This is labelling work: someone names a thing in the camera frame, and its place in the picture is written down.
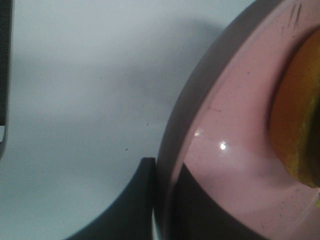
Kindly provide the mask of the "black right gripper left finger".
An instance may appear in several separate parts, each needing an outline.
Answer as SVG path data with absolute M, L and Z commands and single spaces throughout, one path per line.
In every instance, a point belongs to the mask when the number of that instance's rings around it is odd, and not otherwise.
M 69 240 L 152 240 L 156 159 L 141 159 L 132 179 L 101 215 Z

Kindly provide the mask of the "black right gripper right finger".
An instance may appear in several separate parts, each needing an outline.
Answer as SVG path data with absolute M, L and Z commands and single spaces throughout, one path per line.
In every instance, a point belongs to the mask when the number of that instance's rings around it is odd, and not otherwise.
M 251 240 L 251 231 L 234 219 L 200 187 L 183 165 L 173 189 L 166 233 L 161 240 Z

